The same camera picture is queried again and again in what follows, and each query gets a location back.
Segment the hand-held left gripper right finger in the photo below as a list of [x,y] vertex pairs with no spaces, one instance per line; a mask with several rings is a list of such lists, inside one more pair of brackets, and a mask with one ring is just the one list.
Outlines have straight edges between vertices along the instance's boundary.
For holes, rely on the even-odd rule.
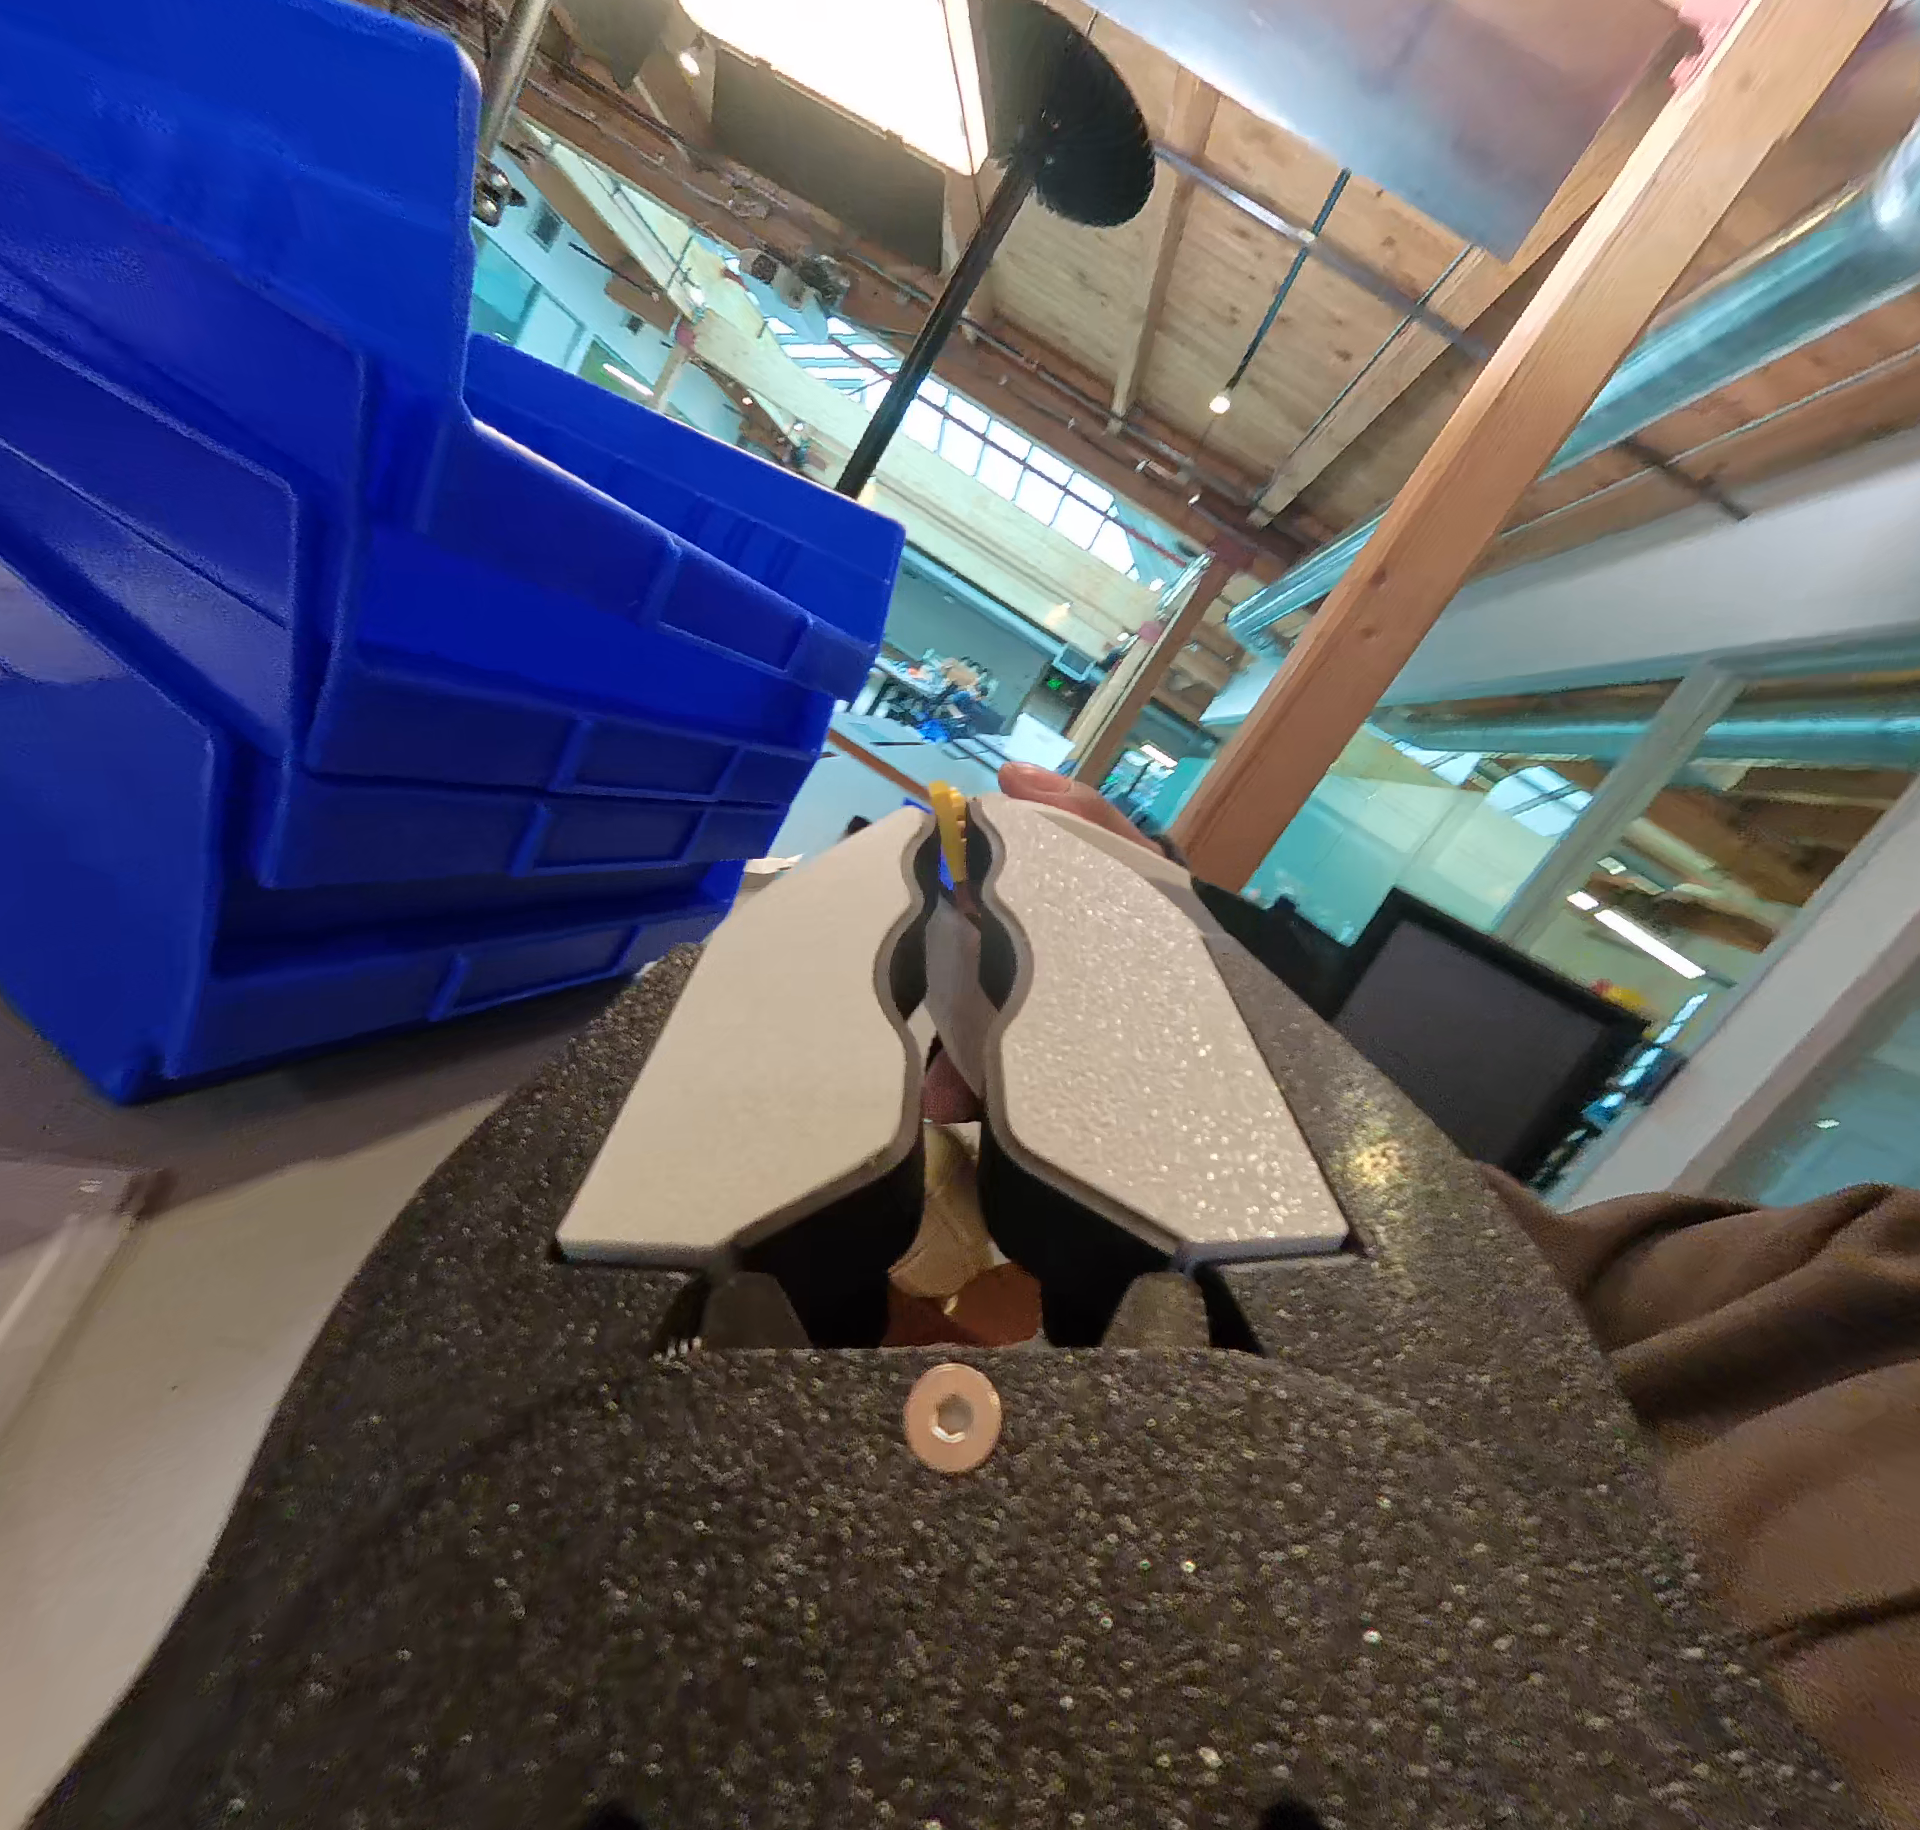
[[976,797],[968,1086],[1000,1155],[1180,1273],[1349,1247],[1184,866]]

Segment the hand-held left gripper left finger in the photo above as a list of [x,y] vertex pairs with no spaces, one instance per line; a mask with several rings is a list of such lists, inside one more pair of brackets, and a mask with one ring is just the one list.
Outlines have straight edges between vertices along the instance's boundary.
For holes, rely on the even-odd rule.
[[559,1257],[708,1273],[873,1189],[922,1130],[922,998],[926,810],[906,804],[713,929]]

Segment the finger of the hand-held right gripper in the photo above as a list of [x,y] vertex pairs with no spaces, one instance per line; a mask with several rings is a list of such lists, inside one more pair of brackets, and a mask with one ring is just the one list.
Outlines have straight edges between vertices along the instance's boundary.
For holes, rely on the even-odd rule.
[[972,1103],[994,1103],[1000,1003],[988,998],[982,929],[953,900],[937,900],[926,922],[926,1015],[937,1057]]

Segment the tan brick model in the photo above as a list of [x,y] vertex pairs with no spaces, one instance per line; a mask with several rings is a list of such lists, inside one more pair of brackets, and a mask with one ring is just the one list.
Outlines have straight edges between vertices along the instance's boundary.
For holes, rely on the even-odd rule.
[[922,1125],[922,1219],[889,1288],[911,1299],[959,1299],[1000,1265],[976,1201],[982,1125]]

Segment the stack of blue plastic bins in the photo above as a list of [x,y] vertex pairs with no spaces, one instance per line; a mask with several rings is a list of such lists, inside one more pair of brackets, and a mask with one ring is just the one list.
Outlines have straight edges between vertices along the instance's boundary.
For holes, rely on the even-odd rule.
[[902,529],[468,332],[478,79],[4,0],[4,994],[138,1103],[701,941]]

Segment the grey desk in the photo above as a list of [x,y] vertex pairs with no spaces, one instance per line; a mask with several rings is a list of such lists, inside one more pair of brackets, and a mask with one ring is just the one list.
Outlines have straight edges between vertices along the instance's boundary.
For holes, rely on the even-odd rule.
[[883,1359],[649,1359],[559,1267],[690,954],[452,1113],[145,1223],[4,1439],[4,1825],[911,1823],[994,1795],[1019,1482]]

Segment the person's right hand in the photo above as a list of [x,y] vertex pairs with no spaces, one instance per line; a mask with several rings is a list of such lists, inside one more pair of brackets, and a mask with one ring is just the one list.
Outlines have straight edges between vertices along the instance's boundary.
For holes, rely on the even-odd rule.
[[1048,808],[1048,810],[1064,810],[1083,824],[1092,824],[1125,845],[1136,845],[1136,846],[1148,846],[1165,860],[1176,860],[1176,853],[1169,846],[1169,838],[1160,838],[1156,832],[1140,832],[1136,824],[1128,824],[1125,810],[1118,810],[1092,782],[1079,782],[1068,777],[1056,777],[1048,768],[1038,768],[1038,765],[1000,765],[998,773],[998,790],[1010,797],[1010,801],[1026,801],[1026,804],[1038,804],[1038,808]]

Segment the black mesh office chair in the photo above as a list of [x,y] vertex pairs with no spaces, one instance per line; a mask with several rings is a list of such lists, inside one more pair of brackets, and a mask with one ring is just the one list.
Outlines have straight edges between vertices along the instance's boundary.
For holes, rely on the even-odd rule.
[[1349,1011],[1353,990],[1365,983],[1378,960],[1378,944],[1368,937],[1344,946],[1309,922],[1290,900],[1260,909],[1204,880],[1195,880],[1195,897],[1213,916],[1219,933],[1248,952],[1326,1025],[1337,1025]]

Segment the black framed grey board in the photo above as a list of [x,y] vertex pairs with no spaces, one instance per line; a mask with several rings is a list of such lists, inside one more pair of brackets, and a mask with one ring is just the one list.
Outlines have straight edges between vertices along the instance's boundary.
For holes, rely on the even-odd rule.
[[1643,1046],[1643,1015],[1394,889],[1344,952],[1330,1026],[1463,1161],[1513,1178]]

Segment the wooden pillar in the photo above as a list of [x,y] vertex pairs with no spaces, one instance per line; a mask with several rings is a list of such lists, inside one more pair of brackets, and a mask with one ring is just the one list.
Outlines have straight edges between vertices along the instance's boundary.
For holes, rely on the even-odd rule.
[[1892,0],[1746,0],[1410,471],[1176,818],[1241,890],[1674,286]]
[[1075,724],[1075,745],[1068,745],[1075,782],[1103,788],[1140,709],[1165,684],[1165,672],[1184,652],[1184,644],[1195,644],[1203,621],[1209,617],[1225,585],[1241,573],[1244,573],[1241,551],[1213,548],[1204,559],[1191,565],[1180,585],[1165,595],[1165,613],[1136,629],[1123,663],[1106,677],[1086,717]]

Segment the black metal pole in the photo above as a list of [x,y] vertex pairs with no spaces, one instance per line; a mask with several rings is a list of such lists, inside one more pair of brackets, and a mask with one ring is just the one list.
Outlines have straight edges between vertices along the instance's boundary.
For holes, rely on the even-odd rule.
[[1103,49],[1043,0],[982,0],[987,162],[998,190],[976,218],[937,304],[867,420],[834,492],[858,501],[959,332],[1004,232],[1030,195],[1079,228],[1128,223],[1156,184],[1145,115]]

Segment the white ceiling light panel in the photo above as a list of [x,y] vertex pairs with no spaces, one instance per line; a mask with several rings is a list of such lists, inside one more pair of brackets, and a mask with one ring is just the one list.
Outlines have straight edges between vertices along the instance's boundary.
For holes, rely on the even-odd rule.
[[976,0],[682,0],[748,62],[953,175],[988,162]]

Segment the silver ventilation duct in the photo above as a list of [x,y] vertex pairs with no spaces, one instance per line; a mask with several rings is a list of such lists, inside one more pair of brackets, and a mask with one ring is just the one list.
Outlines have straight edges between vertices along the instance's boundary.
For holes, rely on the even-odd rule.
[[1471,580],[1764,492],[1917,432],[1917,144],[1746,251],[1627,352]]

